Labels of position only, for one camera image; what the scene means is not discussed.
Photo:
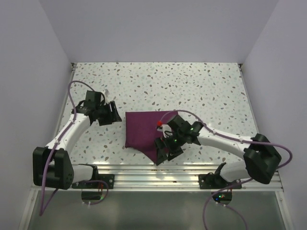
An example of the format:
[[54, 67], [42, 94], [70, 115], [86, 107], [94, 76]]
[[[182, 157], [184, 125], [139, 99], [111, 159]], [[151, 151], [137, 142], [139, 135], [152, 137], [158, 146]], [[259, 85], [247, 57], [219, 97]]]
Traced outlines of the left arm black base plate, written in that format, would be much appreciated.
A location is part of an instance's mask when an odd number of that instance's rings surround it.
[[[98, 178], [99, 181], [104, 181], [105, 183], [108, 184], [109, 189], [114, 188], [114, 182], [115, 182], [115, 175], [114, 174], [99, 174]], [[105, 185], [103, 185], [102, 182], [98, 182], [97, 188], [99, 190], [106, 188]]]

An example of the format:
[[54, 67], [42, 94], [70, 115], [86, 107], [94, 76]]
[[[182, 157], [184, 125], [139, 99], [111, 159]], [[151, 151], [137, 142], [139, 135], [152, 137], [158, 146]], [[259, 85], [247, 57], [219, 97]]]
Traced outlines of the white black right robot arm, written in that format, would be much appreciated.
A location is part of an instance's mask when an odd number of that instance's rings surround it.
[[162, 137], [154, 141], [157, 165], [181, 155], [185, 144], [213, 147], [241, 159], [234, 163], [223, 162], [215, 172], [201, 175], [200, 187], [205, 189], [225, 188], [232, 184], [240, 188], [238, 183], [248, 178], [261, 184], [269, 184], [282, 159], [274, 146], [261, 134], [239, 138], [218, 132], [200, 121], [190, 124], [179, 115], [165, 124], [158, 121], [157, 130], [162, 132]]

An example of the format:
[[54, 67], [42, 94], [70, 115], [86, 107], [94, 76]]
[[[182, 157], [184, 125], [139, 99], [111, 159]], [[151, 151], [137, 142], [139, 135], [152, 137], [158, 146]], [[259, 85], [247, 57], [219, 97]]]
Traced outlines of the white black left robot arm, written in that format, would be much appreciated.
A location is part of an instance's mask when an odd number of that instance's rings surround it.
[[92, 164], [72, 164], [70, 153], [84, 132], [94, 123], [100, 126], [120, 122], [116, 104], [108, 100], [108, 91], [87, 91], [84, 100], [71, 111], [63, 129], [44, 147], [33, 152], [33, 181], [41, 187], [67, 190], [75, 183], [95, 188], [100, 182]]

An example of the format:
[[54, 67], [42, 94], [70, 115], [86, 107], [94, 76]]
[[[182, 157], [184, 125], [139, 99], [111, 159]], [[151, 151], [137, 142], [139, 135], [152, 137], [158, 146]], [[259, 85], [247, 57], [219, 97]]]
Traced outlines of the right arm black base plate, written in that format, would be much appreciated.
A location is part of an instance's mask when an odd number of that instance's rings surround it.
[[215, 175], [212, 172], [208, 174], [199, 174], [198, 182], [200, 189], [222, 189], [230, 186], [232, 189], [241, 189], [242, 185], [238, 182], [227, 182], [221, 176]]

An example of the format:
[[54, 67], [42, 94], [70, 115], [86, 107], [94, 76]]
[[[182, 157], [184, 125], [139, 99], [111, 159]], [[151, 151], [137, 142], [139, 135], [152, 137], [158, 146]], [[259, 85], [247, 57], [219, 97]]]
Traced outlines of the purple cloth mat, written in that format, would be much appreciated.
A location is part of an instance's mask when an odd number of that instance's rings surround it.
[[176, 116], [176, 111], [146, 111], [126, 112], [126, 140], [125, 147], [142, 152], [153, 163], [157, 163], [155, 139], [162, 136], [156, 129], [159, 121], [167, 122]]

